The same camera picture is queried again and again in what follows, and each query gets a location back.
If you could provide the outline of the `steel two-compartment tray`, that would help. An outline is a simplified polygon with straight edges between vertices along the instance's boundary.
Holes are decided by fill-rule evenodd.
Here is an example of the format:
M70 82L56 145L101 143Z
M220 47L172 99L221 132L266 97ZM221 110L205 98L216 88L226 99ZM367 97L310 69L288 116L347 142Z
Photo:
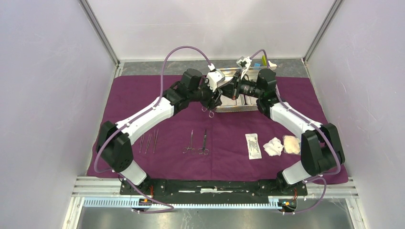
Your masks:
M225 81L219 84L219 89L223 84L230 81L236 72L241 72L241 70L236 70L231 75L225 77ZM238 98L229 99L225 96L221 97L222 105L214 109L218 113L227 112L245 112L245 111L256 111L259 109L266 110L273 103L277 103L278 99L276 96L276 72L271 69L262 68L259 70L248 70L243 79L247 81L256 82L258 87L263 91L258 97L250 97L247 95L240 94Z

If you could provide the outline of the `white gauze packet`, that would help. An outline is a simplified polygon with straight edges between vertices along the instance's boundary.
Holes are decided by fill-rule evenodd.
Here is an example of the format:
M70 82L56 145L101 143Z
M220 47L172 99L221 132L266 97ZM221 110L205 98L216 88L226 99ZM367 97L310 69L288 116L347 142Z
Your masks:
M284 146L280 139L274 137L269 142L265 143L263 148L269 156L281 156Z

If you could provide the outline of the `maroon cloth wrap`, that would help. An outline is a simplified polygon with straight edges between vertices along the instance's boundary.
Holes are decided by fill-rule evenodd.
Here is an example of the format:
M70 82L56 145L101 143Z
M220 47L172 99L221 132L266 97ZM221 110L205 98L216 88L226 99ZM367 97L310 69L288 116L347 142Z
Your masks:
M281 97L306 117L326 124L322 107L308 78L277 77ZM102 123L116 123L130 117L153 102L160 93L160 76L120 76L109 92ZM154 130L159 129L153 153ZM203 144L207 130L208 155L183 154L193 130L192 147ZM261 159L249 159L245 134L258 134ZM152 139L145 154L148 135ZM298 155L282 153L269 156L263 145L274 137L292 135L286 128L259 111L216 113L209 118L200 103L190 103L151 130L144 137L142 153L139 140L133 145L135 161L151 178L183 180L257 181L274 179L277 173L298 162Z

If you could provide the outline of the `steel hemostat clamp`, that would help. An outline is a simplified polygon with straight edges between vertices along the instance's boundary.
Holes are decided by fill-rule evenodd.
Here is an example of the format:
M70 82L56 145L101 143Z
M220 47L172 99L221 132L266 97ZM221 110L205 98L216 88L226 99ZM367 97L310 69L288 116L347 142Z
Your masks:
M208 116L210 117L210 118L213 118L214 117L214 109L215 109L216 107L215 106L202 106L202 111L203 112L207 112L208 113Z

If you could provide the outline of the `steel forceps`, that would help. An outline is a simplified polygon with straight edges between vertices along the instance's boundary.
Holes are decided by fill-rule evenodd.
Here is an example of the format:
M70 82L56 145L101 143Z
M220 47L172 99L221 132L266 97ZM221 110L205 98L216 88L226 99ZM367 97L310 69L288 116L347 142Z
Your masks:
M154 130L154 138L153 138L153 153L156 151L157 139L158 139L159 129Z
M147 143L146 143L145 154L147 154L147 152L148 152L151 139L152 139L152 136L151 136L151 134L149 134L149 135L148 135L148 139L147 139Z

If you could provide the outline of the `steel surgical scissors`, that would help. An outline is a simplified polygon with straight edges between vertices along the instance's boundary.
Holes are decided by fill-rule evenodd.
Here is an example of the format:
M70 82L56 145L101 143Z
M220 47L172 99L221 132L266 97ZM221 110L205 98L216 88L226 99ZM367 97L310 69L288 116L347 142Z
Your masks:
M206 143L207 143L207 130L205 129L202 147L198 149L199 155L208 155L209 154L209 149L206 148Z

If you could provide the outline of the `white gauze pad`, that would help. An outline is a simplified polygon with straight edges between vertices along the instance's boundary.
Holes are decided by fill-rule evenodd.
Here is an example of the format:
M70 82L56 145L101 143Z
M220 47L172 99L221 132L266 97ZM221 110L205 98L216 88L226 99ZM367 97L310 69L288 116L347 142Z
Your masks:
M283 136L284 152L287 154L299 155L301 152L301 140L296 136L285 135Z

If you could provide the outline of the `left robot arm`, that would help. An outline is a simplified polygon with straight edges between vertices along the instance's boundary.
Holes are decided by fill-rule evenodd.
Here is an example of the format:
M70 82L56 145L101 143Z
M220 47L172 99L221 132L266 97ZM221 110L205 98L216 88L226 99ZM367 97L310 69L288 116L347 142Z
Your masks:
M117 123L104 122L98 134L97 156L94 165L103 159L111 169L132 183L138 194L149 191L147 173L135 162L132 145L147 131L186 109L191 102L200 102L207 110L221 104L222 90L219 85L225 80L220 70L211 70L203 76L196 69L187 69L181 79L162 91L150 105L136 114Z

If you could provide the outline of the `green suture packet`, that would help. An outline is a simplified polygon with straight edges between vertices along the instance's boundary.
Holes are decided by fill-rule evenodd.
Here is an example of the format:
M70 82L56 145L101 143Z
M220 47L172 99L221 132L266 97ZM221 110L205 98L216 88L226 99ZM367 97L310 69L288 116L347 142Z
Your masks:
M258 135L256 133L245 134L245 138L247 142L249 159L261 159L262 154L258 143Z

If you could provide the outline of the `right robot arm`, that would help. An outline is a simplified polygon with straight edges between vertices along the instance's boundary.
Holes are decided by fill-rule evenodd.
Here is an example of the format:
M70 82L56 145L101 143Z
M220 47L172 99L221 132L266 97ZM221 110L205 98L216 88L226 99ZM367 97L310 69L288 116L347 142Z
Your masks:
M289 194L300 181L340 173L345 156L337 127L313 121L282 100L274 71L261 69L255 81L245 79L244 71L237 71L231 79L218 83L218 89L230 99L240 95L256 98L261 114L300 139L300 160L281 171L281 178L276 181L280 194Z

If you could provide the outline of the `steel needle holder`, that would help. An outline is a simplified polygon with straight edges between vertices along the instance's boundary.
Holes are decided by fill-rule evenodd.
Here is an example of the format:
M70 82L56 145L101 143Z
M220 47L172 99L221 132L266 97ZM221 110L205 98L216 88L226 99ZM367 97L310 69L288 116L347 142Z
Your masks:
M192 155L195 154L195 148L192 147L192 141L193 141L193 130L191 130L190 141L189 141L188 146L183 148L183 151L182 151L183 154L187 154L187 153L192 154Z

